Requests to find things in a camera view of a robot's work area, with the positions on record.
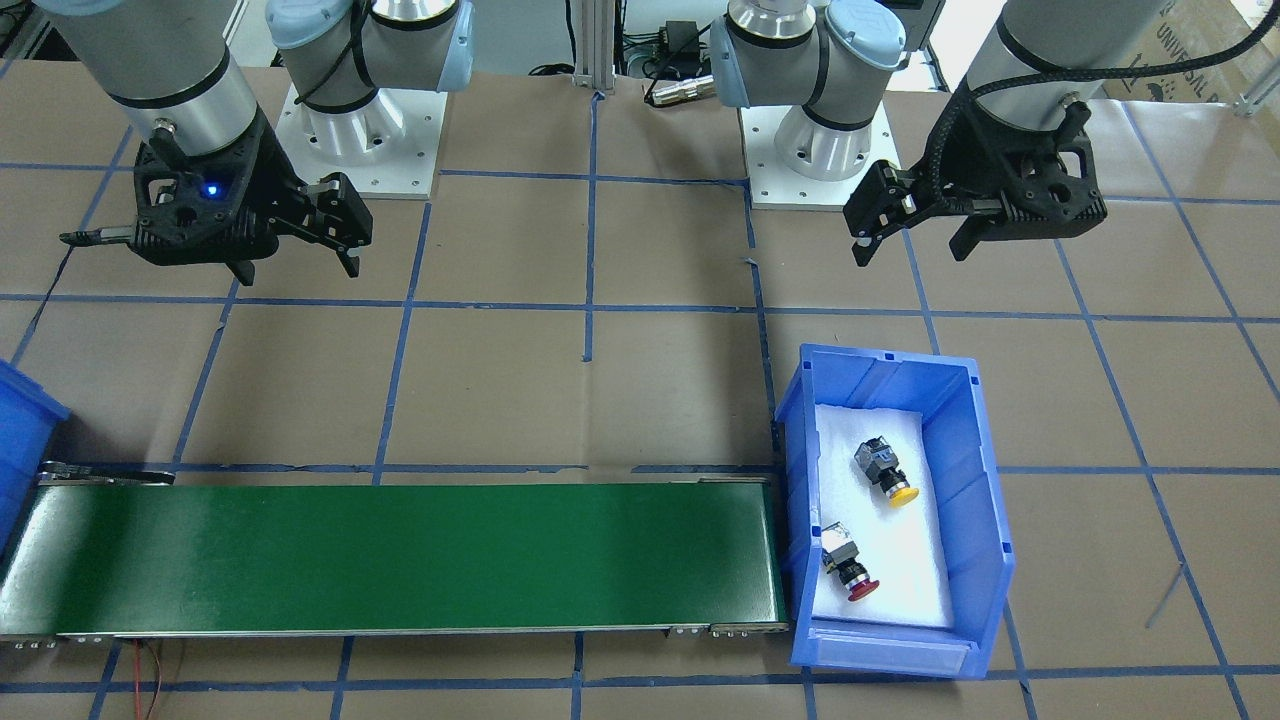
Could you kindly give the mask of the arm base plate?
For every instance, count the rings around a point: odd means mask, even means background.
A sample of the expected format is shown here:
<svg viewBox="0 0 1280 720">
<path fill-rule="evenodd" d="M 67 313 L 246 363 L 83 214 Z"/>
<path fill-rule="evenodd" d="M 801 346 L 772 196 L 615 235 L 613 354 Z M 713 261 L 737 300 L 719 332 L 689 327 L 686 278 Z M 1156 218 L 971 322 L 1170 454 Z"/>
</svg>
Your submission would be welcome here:
<svg viewBox="0 0 1280 720">
<path fill-rule="evenodd" d="M 878 160 L 899 163 L 884 106 L 859 129 L 831 129 L 800 106 L 739 111 L 751 202 L 774 210 L 838 211 Z"/>
<path fill-rule="evenodd" d="M 296 174 L 310 183 L 348 176 L 365 199 L 429 200 L 448 94 L 383 88 L 355 111 L 296 104 L 291 87 L 275 126 Z"/>
</svg>

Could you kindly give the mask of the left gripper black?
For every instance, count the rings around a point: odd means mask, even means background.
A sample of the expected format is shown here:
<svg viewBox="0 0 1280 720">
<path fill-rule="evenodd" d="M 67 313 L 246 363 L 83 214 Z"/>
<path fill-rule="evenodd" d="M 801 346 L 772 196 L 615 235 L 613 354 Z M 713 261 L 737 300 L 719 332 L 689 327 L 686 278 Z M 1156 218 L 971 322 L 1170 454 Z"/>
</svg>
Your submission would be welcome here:
<svg viewBox="0 0 1280 720">
<path fill-rule="evenodd" d="M 925 146 L 924 184 L 915 168 L 876 160 L 844 205 L 858 266 L 867 266 L 886 237 L 927 217 L 963 217 L 948 241 L 957 263 L 983 242 L 1061 240 L 1093 229 L 1107 217 L 1094 177 L 1085 123 L 1091 109 L 1070 102 L 1048 131 L 1009 126 L 974 100 L 952 100 Z"/>
</svg>

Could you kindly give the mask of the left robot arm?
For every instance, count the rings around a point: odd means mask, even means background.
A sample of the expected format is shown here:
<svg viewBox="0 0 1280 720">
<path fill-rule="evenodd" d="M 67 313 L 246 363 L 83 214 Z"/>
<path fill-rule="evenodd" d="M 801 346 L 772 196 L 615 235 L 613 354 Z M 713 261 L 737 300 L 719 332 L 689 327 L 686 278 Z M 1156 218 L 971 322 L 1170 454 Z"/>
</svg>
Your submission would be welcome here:
<svg viewBox="0 0 1280 720">
<path fill-rule="evenodd" d="M 774 146 L 801 176 L 861 181 L 844 205 L 852 255 L 959 217 L 959 261 L 984 242 L 1073 238 L 1107 208 L 1094 176 L 1087 100 L 1107 79 L 1181 74 L 1231 61 L 1277 24 L 1271 5 L 1244 38 L 1155 67 L 1121 59 L 1158 1 L 1007 1 L 908 169 L 868 161 L 870 124 L 902 64 L 908 29 L 878 1 L 731 1 L 710 24 L 716 91 L 730 108 L 785 106 Z"/>
</svg>

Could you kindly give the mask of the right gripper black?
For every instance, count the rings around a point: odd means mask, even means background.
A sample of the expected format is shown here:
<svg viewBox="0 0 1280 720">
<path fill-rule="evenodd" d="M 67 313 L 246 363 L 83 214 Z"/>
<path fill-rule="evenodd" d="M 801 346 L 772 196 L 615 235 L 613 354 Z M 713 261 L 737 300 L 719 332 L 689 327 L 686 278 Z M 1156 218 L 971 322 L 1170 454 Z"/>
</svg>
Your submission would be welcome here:
<svg viewBox="0 0 1280 720">
<path fill-rule="evenodd" d="M 357 278 L 360 251 L 372 242 L 372 214 L 351 178 L 334 172 L 305 186 L 264 111 L 230 145 L 204 155 L 183 151 L 175 123 L 159 120 L 140 146 L 133 182 L 133 251 L 155 265 L 227 264 L 251 287 L 252 260 L 292 234 L 330 249 Z"/>
</svg>

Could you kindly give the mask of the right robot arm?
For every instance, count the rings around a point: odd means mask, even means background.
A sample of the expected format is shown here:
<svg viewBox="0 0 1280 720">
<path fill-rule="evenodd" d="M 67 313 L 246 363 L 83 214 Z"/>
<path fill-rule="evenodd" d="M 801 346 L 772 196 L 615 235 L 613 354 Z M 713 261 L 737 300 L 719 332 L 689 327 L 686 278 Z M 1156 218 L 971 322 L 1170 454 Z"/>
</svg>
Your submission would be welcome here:
<svg viewBox="0 0 1280 720">
<path fill-rule="evenodd" d="M 474 68 L 471 1 L 270 1 L 302 136 L 326 168 L 306 179 L 193 4 L 41 8 L 141 138 L 134 222 L 61 241 L 123 245 L 157 266 L 224 265 L 244 286 L 283 234 L 329 249 L 357 277 L 374 219 L 347 169 L 407 149 L 394 91 L 461 91 Z"/>
</svg>

